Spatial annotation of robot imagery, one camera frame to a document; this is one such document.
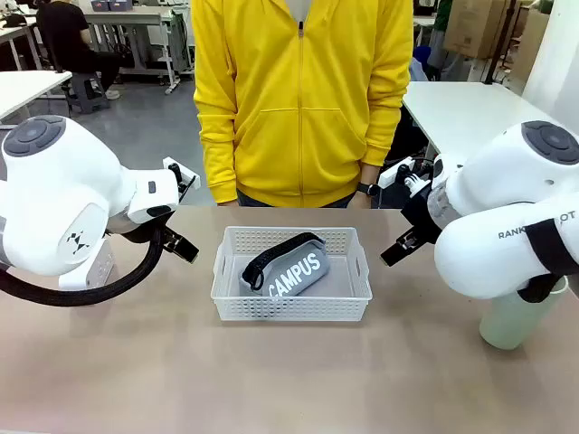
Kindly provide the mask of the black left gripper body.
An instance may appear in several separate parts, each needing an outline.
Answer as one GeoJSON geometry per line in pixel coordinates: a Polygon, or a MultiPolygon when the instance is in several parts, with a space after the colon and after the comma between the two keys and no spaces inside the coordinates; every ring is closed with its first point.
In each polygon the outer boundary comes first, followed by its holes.
{"type": "Polygon", "coordinates": [[[136,244],[148,243],[156,228],[165,228],[173,214],[174,212],[169,212],[148,222],[134,223],[125,213],[120,212],[109,218],[106,234],[118,234],[136,244]]]}

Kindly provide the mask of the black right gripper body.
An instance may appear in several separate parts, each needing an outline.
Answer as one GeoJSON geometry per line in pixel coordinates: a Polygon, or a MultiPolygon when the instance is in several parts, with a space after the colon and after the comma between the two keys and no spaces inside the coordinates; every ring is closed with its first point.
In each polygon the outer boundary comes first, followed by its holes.
{"type": "Polygon", "coordinates": [[[406,241],[413,243],[435,243],[441,234],[441,228],[434,222],[428,210],[428,198],[432,192],[432,183],[418,188],[402,209],[403,217],[411,224],[411,229],[404,235],[406,241]]]}

